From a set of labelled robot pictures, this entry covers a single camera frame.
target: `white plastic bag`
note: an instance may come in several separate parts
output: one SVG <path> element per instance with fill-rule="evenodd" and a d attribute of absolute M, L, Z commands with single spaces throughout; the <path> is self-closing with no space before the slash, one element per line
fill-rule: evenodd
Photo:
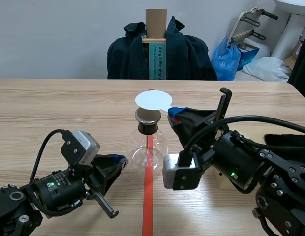
<path fill-rule="evenodd" d="M 264 81 L 287 82 L 289 77 L 280 70 L 282 63 L 283 61 L 278 58 L 264 57 L 245 65 L 242 71 Z"/>

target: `blue plastic bag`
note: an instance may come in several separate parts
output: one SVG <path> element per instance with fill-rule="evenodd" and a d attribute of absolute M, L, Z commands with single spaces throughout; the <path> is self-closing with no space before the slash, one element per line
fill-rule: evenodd
<path fill-rule="evenodd" d="M 225 38 L 213 54 L 212 64 L 218 80 L 234 80 L 240 61 L 239 49 L 236 46 L 228 48 L 227 42 Z"/>

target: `blue tape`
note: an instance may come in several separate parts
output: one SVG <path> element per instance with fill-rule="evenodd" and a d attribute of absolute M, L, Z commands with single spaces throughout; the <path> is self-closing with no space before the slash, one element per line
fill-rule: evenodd
<path fill-rule="evenodd" d="M 114 154 L 114 164 L 118 164 L 118 162 L 120 161 L 120 158 L 117 154 Z"/>
<path fill-rule="evenodd" d="M 179 107 L 172 107 L 168 110 L 168 113 L 170 113 L 172 116 L 172 118 L 176 119 L 177 117 L 177 113 L 180 113 L 182 111 L 184 111 L 185 109 L 187 109 L 187 107 L 184 108 L 179 108 Z"/>

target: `white paper disc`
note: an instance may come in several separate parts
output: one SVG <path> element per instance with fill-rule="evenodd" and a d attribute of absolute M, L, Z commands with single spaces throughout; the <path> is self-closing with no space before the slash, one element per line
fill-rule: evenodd
<path fill-rule="evenodd" d="M 164 110 L 171 108 L 172 97 L 163 91 L 150 90 L 142 92 L 135 98 L 136 104 L 146 110 Z"/>

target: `white sink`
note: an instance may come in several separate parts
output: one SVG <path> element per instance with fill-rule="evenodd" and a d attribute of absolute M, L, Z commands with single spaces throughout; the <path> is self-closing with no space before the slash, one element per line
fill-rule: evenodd
<path fill-rule="evenodd" d="M 305 0 L 275 0 L 275 3 L 284 11 L 305 15 Z"/>
<path fill-rule="evenodd" d="M 292 13 L 272 54 L 284 60 L 291 56 L 305 27 L 305 0 L 275 0 L 275 3 L 282 10 Z"/>

